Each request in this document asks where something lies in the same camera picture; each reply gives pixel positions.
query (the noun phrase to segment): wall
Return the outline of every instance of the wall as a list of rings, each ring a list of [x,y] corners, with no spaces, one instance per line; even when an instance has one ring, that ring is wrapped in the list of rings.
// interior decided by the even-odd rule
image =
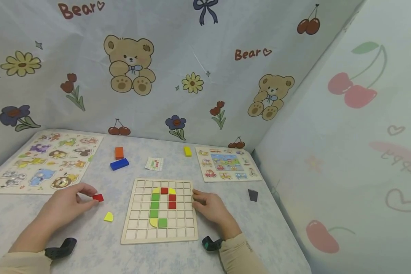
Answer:
[[[223,146],[240,136],[252,151],[359,2],[0,1],[0,164],[56,127]],[[299,34],[309,14],[320,28]],[[277,107],[250,116],[267,74],[285,77],[280,98],[256,100]],[[5,108],[24,105],[30,119]]]
[[[411,273],[411,0],[367,0],[335,44],[255,156],[313,273]]]

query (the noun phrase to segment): heart symbol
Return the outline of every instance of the heart symbol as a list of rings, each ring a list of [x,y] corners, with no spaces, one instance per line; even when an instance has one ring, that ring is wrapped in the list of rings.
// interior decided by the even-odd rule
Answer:
[[[97,1],[97,8],[101,11],[105,6],[105,2]]]
[[[400,197],[400,203],[402,205],[410,205],[409,209],[401,209],[401,208],[396,208],[393,207],[389,204],[388,202],[388,198],[390,197],[391,193],[398,193],[399,197]],[[403,193],[401,190],[399,190],[398,188],[393,188],[392,190],[388,191],[387,195],[385,196],[385,204],[387,204],[387,207],[396,210],[396,211],[400,211],[400,212],[411,212],[411,201],[405,201],[404,197],[403,197]]]
[[[390,136],[398,135],[405,130],[405,127],[396,127],[395,125],[391,125],[388,127],[387,132]]]
[[[263,55],[265,55],[265,56],[270,55],[270,54],[271,54],[271,52],[272,52],[272,50],[267,50],[266,48],[265,48],[265,49],[263,49]]]

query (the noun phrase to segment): blue wooden block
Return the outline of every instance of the blue wooden block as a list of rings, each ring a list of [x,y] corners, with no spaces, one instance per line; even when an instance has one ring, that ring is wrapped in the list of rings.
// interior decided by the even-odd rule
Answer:
[[[118,170],[119,168],[126,167],[127,165],[129,165],[129,162],[125,158],[110,164],[112,170]]]

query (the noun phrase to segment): wooden puzzle board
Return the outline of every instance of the wooden puzzle board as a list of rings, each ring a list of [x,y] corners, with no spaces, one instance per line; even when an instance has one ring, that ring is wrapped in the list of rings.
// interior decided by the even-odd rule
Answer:
[[[81,181],[103,137],[43,130],[0,167],[1,194],[53,194]]]
[[[195,147],[205,182],[261,181],[262,177],[246,150]]]
[[[191,181],[137,178],[121,244],[198,240]]]

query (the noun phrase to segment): yellow flower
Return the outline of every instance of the yellow flower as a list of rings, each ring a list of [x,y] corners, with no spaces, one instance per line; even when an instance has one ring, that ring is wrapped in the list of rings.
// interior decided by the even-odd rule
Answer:
[[[0,65],[2,69],[7,70],[6,74],[9,76],[17,74],[18,76],[23,77],[27,73],[35,73],[35,69],[39,69],[41,67],[41,60],[38,57],[33,58],[30,52],[23,55],[21,51],[17,50],[15,52],[15,57],[16,58],[7,56],[7,63]]]
[[[204,81],[200,78],[194,72],[192,72],[192,75],[186,75],[186,78],[181,81],[184,84],[183,89],[188,90],[189,93],[198,93],[198,90],[202,90],[202,84],[204,84]]]

